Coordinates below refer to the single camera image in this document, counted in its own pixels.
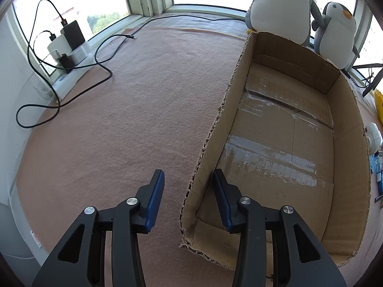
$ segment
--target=white wall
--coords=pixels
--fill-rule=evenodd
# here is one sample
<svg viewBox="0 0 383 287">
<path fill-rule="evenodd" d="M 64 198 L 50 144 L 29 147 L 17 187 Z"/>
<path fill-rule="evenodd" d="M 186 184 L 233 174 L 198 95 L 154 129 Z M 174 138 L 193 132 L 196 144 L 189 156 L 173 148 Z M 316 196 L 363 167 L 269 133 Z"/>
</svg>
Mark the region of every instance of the white wall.
<svg viewBox="0 0 383 287">
<path fill-rule="evenodd" d="M 15 121 L 17 109 L 25 103 L 47 104 L 50 93 L 33 74 L 8 26 L 7 16 L 0 21 L 0 251 L 9 266 L 26 286 L 30 286 L 39 263 L 20 235 L 20 227 L 11 211 L 11 193 L 20 158 L 31 130 L 19 127 Z M 35 123 L 41 109 L 20 113 L 25 125 Z"/>
</svg>

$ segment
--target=gray penguin plush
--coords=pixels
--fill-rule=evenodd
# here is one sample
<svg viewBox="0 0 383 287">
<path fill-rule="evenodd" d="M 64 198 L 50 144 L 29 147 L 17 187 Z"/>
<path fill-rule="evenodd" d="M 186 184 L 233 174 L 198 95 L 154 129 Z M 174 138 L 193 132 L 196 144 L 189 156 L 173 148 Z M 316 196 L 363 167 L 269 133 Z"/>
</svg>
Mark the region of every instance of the gray penguin plush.
<svg viewBox="0 0 383 287">
<path fill-rule="evenodd" d="M 315 32 L 314 50 L 325 59 L 329 59 L 339 69 L 346 67 L 351 52 L 359 57 L 354 37 L 357 23 L 351 12 L 342 4 L 329 2 L 322 15 L 324 26 L 313 20 Z"/>
<path fill-rule="evenodd" d="M 253 0 L 246 13 L 246 26 L 307 46 L 311 32 L 310 13 L 323 27 L 322 15 L 314 0 Z"/>
</svg>

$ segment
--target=metal screw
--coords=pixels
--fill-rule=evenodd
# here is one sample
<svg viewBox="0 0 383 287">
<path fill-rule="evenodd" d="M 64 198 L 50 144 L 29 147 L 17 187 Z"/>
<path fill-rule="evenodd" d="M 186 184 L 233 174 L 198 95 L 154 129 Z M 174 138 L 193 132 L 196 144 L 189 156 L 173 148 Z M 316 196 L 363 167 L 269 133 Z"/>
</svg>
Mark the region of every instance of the metal screw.
<svg viewBox="0 0 383 287">
<path fill-rule="evenodd" d="M 138 202 L 138 199 L 136 199 L 135 197 L 131 197 L 131 198 L 129 198 L 129 199 L 126 200 L 126 203 L 127 203 L 128 205 L 136 205 L 137 202 Z"/>
<path fill-rule="evenodd" d="M 89 207 L 87 207 L 87 208 L 84 209 L 84 212 L 85 212 L 85 214 L 87 214 L 87 215 L 93 214 L 93 213 L 95 212 L 95 208 L 92 207 L 92 206 L 89 206 Z"/>
<path fill-rule="evenodd" d="M 248 205 L 248 204 L 250 204 L 250 202 L 251 202 L 251 200 L 248 198 L 248 197 L 246 197 L 246 196 L 244 196 L 244 197 L 241 197 L 241 199 L 239 200 L 242 204 L 244 204 L 244 205 Z"/>
<path fill-rule="evenodd" d="M 294 208 L 292 208 L 291 206 L 287 205 L 287 206 L 284 206 L 283 207 L 283 211 L 286 213 L 286 214 L 292 214 L 294 212 Z"/>
</svg>

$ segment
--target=power adapter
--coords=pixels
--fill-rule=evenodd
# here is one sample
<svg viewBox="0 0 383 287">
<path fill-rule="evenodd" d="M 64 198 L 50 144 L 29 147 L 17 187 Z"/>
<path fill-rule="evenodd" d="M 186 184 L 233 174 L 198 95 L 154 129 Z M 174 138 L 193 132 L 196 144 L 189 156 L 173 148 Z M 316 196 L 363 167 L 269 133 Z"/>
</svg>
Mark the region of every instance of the power adapter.
<svg viewBox="0 0 383 287">
<path fill-rule="evenodd" d="M 60 32 L 65 36 L 72 50 L 75 50 L 85 42 L 85 38 L 77 21 L 72 21 L 70 24 L 65 25 Z"/>
<path fill-rule="evenodd" d="M 74 68 L 73 60 L 67 56 L 66 54 L 61 55 L 61 57 L 58 59 L 60 65 L 65 68 L 64 73 L 68 74 L 70 73 Z"/>
</svg>

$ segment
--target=orange beak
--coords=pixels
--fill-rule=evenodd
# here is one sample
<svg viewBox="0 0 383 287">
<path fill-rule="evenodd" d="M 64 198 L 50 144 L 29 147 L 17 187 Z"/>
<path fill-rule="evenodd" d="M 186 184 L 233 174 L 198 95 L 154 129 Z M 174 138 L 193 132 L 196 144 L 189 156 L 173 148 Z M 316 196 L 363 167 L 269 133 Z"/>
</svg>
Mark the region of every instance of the orange beak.
<svg viewBox="0 0 383 287">
<path fill-rule="evenodd" d="M 344 16 L 347 18 L 347 19 L 351 19 L 352 18 L 352 15 L 349 11 L 346 11 L 345 9 L 343 10 L 343 14 Z"/>
</svg>

